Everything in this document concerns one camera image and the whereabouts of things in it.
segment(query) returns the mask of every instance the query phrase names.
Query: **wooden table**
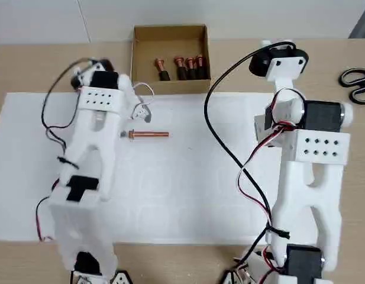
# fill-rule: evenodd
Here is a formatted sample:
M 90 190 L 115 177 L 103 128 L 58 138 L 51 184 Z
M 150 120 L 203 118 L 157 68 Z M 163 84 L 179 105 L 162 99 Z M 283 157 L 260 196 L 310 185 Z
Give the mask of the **wooden table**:
M 348 67 L 365 67 L 365 40 L 298 40 L 310 56 L 295 85 L 309 99 L 348 101 L 337 84 Z M 211 41 L 213 78 L 240 57 L 259 47 L 258 40 Z M 73 60 L 83 56 L 107 57 L 121 72 L 130 71 L 130 43 L 0 46 L 0 109 L 7 92 L 44 92 Z M 272 91 L 273 85 L 239 67 L 221 91 Z M 58 91 L 71 91 L 64 80 Z M 354 106 L 350 161 L 345 168 L 341 212 L 343 234 L 339 264 L 326 277 L 336 284 L 365 283 L 365 106 Z M 135 283 L 216 283 L 240 246 L 135 246 L 116 245 L 121 267 Z M 0 283 L 68 283 L 56 245 L 0 242 Z

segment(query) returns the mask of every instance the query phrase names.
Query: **cardboard box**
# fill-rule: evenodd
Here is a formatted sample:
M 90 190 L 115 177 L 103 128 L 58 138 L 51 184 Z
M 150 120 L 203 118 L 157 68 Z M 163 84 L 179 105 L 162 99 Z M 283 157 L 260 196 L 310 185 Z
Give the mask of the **cardboard box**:
M 178 80 L 174 58 L 195 57 L 199 54 L 206 58 L 210 79 Z M 159 72 L 154 65 L 156 58 L 164 60 L 165 70 L 168 71 L 171 81 L 160 81 Z M 158 95 L 207 92 L 211 81 L 207 27 L 205 25 L 136 26 L 131 79 L 133 83 L 148 83 Z M 149 94 L 143 86 L 136 91 L 142 95 Z

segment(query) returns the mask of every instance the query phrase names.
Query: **scissors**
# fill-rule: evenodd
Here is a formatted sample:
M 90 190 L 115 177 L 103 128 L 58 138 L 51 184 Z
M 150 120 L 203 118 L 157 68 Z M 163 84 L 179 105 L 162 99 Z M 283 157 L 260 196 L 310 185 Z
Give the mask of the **scissors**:
M 357 79 L 348 81 L 346 77 L 349 74 L 359 75 Z M 357 96 L 361 93 L 365 93 L 365 69 L 364 68 L 352 68 L 344 71 L 338 78 L 338 82 L 343 87 L 354 87 L 359 86 L 359 88 L 354 89 L 349 93 L 349 99 L 358 105 L 365 105 L 365 99 L 359 99 Z

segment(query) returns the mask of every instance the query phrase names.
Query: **white mat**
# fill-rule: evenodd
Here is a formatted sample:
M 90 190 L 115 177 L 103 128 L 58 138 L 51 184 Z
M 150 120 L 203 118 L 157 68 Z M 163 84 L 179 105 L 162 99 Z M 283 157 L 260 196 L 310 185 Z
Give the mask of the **white mat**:
M 248 244 L 263 229 L 261 210 L 235 188 L 237 165 L 209 132 L 203 115 L 205 95 L 158 96 L 150 124 L 131 122 L 127 129 L 170 131 L 170 138 L 121 139 L 115 186 L 105 204 L 107 224 L 117 242 L 159 244 Z M 44 135 L 40 122 L 44 94 L 8 94 L 0 116 L 0 240 L 37 240 L 34 210 L 57 178 L 60 147 Z M 67 122 L 75 94 L 51 96 L 47 121 Z M 219 135 L 243 162 L 256 145 L 253 117 L 271 95 L 216 93 L 209 116 Z M 69 141 L 72 129 L 62 132 Z M 262 149 L 250 165 L 274 204 L 280 149 Z M 82 173 L 98 173 L 97 156 Z M 244 179 L 244 189 L 257 196 Z M 40 209 L 43 234 L 53 235 L 46 202 Z M 313 218 L 297 217 L 292 242 L 313 243 Z

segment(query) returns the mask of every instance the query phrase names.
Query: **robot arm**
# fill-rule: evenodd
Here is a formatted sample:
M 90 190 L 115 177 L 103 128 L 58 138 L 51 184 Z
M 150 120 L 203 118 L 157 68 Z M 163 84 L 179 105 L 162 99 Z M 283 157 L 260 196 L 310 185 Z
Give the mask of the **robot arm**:
M 108 60 L 76 70 L 72 86 L 79 90 L 75 131 L 61 160 L 59 184 L 51 193 L 50 210 L 65 267 L 110 280 L 118 260 L 102 222 L 102 205 L 110 199 L 115 145 L 129 119 L 149 122 L 151 114 L 135 94 L 130 78 L 114 72 Z M 92 150 L 97 150 L 101 158 L 100 177 L 77 175 Z
M 353 110 L 347 103 L 307 100 L 293 87 L 293 80 L 303 72 L 307 62 L 308 55 L 303 50 L 284 46 L 256 53 L 249 66 L 251 73 L 275 85 L 271 104 L 254 118 L 257 141 L 261 143 L 270 137 L 278 125 L 292 126 L 290 131 L 265 144 L 282 148 L 271 226 L 289 232 L 294 222 L 299 222 L 296 216 L 301 210 L 310 207 L 318 227 L 314 246 L 291 244 L 288 238 L 268 230 L 266 242 L 279 273 L 267 278 L 272 270 L 269 271 L 263 254 L 251 253 L 245 264 L 248 276 L 243 273 L 251 282 L 259 279 L 262 284 L 330 284 L 331 281 L 321 279 L 322 270 L 332 271 L 337 265 L 341 181 L 350 142 L 350 135 L 340 131 L 351 124 Z M 231 278 L 234 274 L 228 273 L 223 283 L 236 283 Z

